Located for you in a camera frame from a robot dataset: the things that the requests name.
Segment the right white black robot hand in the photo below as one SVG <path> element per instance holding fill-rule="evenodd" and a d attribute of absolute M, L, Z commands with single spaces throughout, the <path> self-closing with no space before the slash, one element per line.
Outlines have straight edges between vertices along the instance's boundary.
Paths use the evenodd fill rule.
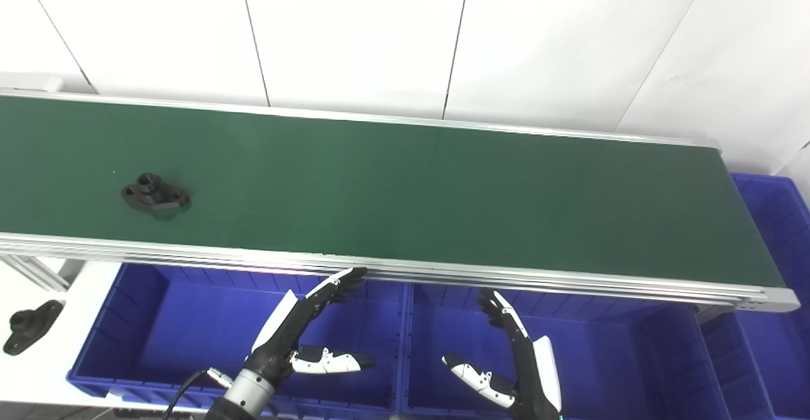
<path fill-rule="evenodd" d="M 506 333 L 517 380 L 483 370 L 453 352 L 443 354 L 444 365 L 478 396 L 505 409 L 512 419 L 564 418 L 551 339 L 532 339 L 515 308 L 493 288 L 481 288 L 477 304 L 488 316 L 489 324 Z"/>

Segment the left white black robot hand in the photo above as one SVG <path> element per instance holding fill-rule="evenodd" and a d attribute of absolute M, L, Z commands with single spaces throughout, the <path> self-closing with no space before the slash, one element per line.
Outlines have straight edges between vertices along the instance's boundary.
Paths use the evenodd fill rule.
<path fill-rule="evenodd" d="M 330 304 L 347 302 L 349 294 L 365 280 L 366 267 L 348 268 L 328 276 L 302 298 L 287 291 L 246 357 L 242 370 L 278 388 L 293 372 L 301 374 L 342 374 L 376 366 L 369 353 L 350 353 L 326 346 L 300 345 L 310 323 Z"/>

